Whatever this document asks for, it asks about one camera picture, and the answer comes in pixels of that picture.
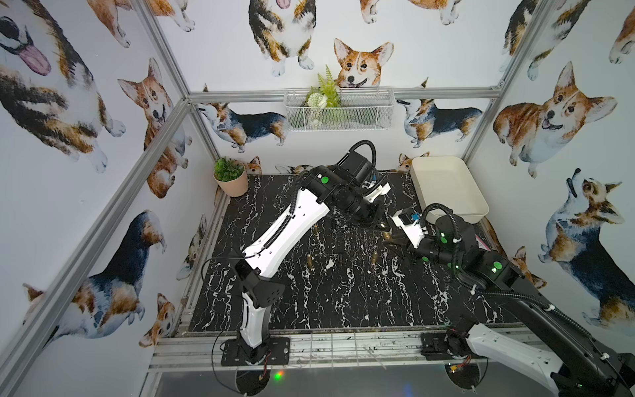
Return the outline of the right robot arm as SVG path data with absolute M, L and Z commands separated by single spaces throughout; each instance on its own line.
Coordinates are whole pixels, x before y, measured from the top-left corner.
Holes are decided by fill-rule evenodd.
M 541 350 L 507 337 L 472 319 L 446 332 L 454 357 L 486 357 L 535 380 L 555 396 L 630 396 L 634 355 L 597 341 L 546 299 L 501 254 L 481 248 L 472 224 L 440 203 L 419 213 L 393 216 L 410 241 L 408 253 L 426 263 L 448 266 L 471 294 L 509 300 L 509 308 L 546 345 Z

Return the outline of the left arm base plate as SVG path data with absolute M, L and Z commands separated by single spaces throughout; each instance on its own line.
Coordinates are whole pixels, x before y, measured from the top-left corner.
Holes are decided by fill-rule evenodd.
M 265 365 L 287 365 L 291 340 L 288 337 L 269 337 L 258 347 L 250 347 L 238 336 L 224 344 L 221 365 L 243 367 Z

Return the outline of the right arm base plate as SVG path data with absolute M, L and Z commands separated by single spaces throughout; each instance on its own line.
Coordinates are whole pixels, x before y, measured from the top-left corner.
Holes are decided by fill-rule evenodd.
M 466 339 L 456 333 L 424 332 L 420 334 L 420 354 L 428 361 L 484 359 L 469 349 Z

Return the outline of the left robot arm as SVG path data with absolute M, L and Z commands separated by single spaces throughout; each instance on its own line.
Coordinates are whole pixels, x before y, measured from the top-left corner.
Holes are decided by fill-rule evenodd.
M 266 354 L 271 306 L 284 292 L 284 285 L 274 282 L 273 277 L 315 223 L 336 209 L 361 228 L 390 231 L 380 201 L 390 192 L 390 184 L 379 175 L 376 162 L 375 145 L 362 140 L 336 164 L 302 172 L 279 218 L 242 253 L 229 256 L 241 286 L 243 315 L 237 340 L 246 353 L 256 357 Z

